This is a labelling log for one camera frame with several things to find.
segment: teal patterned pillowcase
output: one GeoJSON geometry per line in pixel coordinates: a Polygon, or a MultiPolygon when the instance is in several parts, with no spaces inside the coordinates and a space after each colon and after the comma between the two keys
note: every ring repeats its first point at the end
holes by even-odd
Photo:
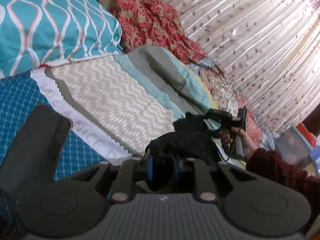
{"type": "Polygon", "coordinates": [[[96,0],[0,0],[0,78],[51,60],[117,54],[121,34],[96,0]]]}

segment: beige curtain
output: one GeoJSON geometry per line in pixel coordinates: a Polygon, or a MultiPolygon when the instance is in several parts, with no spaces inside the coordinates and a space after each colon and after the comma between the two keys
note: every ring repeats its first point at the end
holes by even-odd
{"type": "Polygon", "coordinates": [[[162,1],[271,132],[297,125],[319,104],[320,0],[162,1]]]}

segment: beige zigzag patterned fabric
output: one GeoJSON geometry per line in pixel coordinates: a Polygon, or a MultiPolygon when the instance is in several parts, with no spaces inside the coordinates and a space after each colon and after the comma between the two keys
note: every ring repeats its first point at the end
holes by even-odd
{"type": "Polygon", "coordinates": [[[132,151],[144,152],[150,140],[174,131],[172,110],[150,96],[113,57],[71,63],[51,72],[76,110],[84,108],[109,135],[132,151]]]}

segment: curtain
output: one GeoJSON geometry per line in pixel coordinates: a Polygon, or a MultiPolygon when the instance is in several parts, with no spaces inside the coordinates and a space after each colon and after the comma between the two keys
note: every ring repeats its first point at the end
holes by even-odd
{"type": "Polygon", "coordinates": [[[320,0],[162,0],[271,132],[320,102],[320,0]]]}

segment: person's hand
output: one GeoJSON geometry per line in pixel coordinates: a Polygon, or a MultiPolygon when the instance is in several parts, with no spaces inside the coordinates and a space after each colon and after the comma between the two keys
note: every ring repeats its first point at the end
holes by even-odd
{"type": "MultiPolygon", "coordinates": [[[[237,134],[239,131],[239,128],[232,127],[231,128],[231,133],[233,136],[237,134]]],[[[238,133],[238,136],[240,136],[241,141],[242,141],[242,147],[243,147],[243,154],[244,154],[244,160],[247,162],[252,154],[258,149],[253,143],[253,141],[249,138],[249,136],[246,134],[244,130],[240,130],[238,133]]],[[[226,153],[230,153],[230,145],[232,143],[233,139],[230,138],[229,134],[223,133],[221,134],[221,144],[222,148],[226,153]]]]}

